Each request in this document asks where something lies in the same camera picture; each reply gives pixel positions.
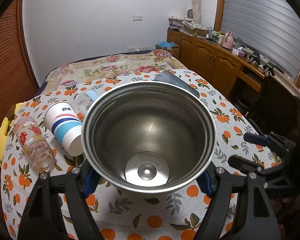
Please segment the person's right hand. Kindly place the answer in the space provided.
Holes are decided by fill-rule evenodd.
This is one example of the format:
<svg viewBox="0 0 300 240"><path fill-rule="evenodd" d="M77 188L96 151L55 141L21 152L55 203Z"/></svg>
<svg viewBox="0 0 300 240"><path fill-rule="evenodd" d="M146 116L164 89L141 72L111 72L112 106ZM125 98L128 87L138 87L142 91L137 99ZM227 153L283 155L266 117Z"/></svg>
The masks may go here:
<svg viewBox="0 0 300 240"><path fill-rule="evenodd" d="M300 195L290 198L283 198L280 200L280 204L291 205L293 208L300 209Z"/></svg>

